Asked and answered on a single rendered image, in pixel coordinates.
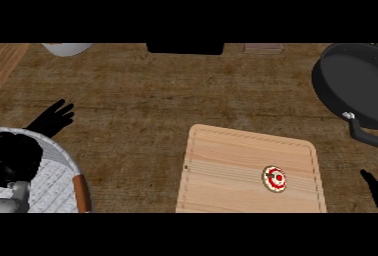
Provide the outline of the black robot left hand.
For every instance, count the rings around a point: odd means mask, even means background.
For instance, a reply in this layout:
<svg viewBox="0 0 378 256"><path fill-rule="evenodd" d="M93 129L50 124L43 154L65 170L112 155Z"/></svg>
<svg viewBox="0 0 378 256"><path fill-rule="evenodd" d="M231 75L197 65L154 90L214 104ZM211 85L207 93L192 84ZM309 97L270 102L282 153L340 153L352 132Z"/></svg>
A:
<svg viewBox="0 0 378 256"><path fill-rule="evenodd" d="M52 138L59 131L73 123L74 104L65 105L65 100L61 99L39 115L36 120L25 127L27 130L43 134Z"/></svg>

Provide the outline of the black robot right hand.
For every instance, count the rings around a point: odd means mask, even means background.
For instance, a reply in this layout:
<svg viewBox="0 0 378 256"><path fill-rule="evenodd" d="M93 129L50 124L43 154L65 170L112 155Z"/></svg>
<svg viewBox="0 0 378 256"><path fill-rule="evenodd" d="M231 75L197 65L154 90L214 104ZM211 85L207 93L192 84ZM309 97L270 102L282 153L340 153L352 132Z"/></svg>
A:
<svg viewBox="0 0 378 256"><path fill-rule="evenodd" d="M360 170L360 175L362 175L362 177L363 177L363 179L368 183L371 194L372 194L372 199L374 199L374 202L375 202L375 206L378 208L378 180L375 179L371 172L368 172L363 169Z"/></svg>

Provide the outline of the brown wooden board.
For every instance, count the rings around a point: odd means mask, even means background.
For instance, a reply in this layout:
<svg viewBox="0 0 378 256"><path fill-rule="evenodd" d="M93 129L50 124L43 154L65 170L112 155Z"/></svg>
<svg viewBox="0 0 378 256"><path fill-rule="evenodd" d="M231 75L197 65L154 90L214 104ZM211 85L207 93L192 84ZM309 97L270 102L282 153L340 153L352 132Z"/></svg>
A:
<svg viewBox="0 0 378 256"><path fill-rule="evenodd" d="M0 43L0 87L30 49L30 43Z"/></svg>

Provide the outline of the red and white cupcake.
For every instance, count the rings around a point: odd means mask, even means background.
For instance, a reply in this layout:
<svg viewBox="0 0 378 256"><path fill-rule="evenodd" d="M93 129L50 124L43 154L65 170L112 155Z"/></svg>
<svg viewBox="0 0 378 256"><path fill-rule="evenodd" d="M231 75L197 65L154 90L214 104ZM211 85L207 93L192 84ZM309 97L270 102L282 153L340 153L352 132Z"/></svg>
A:
<svg viewBox="0 0 378 256"><path fill-rule="evenodd" d="M282 193L287 190L287 175L278 166L267 166L263 169L262 182L266 189L273 193Z"/></svg>

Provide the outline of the pale wooden cutting board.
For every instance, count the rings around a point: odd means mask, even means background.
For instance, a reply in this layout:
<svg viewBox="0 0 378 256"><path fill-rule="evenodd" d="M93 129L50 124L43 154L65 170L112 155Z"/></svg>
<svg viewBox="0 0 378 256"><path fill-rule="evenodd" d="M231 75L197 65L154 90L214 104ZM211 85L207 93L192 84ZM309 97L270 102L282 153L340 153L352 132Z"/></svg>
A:
<svg viewBox="0 0 378 256"><path fill-rule="evenodd" d="M262 182L267 166L287 175L282 193ZM310 142L202 124L191 127L179 212L327 211L316 149Z"/></svg>

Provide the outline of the dark grey pot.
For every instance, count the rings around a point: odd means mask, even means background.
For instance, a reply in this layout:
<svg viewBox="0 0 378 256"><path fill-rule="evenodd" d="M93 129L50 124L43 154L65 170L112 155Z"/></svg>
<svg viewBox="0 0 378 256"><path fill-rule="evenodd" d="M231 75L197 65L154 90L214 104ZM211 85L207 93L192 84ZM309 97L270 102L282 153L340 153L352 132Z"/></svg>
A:
<svg viewBox="0 0 378 256"><path fill-rule="evenodd" d="M350 137L378 148L378 43L334 43L312 69L312 85L328 110L349 123Z"/></svg>

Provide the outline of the white bowl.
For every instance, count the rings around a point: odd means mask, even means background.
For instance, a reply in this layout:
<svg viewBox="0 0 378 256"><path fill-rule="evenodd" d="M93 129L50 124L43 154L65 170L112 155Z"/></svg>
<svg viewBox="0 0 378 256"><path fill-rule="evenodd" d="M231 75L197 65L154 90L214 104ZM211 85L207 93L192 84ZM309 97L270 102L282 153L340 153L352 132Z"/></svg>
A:
<svg viewBox="0 0 378 256"><path fill-rule="evenodd" d="M70 57L83 53L92 47L92 43L43 43L43 46L55 56Z"/></svg>

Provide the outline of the black appliance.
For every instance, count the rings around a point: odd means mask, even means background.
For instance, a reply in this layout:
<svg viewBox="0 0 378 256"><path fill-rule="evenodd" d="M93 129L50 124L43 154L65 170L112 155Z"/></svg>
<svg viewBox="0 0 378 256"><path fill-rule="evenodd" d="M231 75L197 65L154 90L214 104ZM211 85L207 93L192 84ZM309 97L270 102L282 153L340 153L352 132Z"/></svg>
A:
<svg viewBox="0 0 378 256"><path fill-rule="evenodd" d="M200 54L220 55L223 53L223 43L152 43L146 44L151 53L166 54Z"/></svg>

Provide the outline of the brown box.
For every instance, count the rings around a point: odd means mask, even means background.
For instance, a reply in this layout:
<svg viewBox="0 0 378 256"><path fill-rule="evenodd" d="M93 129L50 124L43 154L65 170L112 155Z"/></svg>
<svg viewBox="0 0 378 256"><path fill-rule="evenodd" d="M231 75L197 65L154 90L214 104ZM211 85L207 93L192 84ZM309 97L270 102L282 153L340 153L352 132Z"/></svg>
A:
<svg viewBox="0 0 378 256"><path fill-rule="evenodd" d="M244 52L251 54L281 54L284 45L281 43L245 43Z"/></svg>

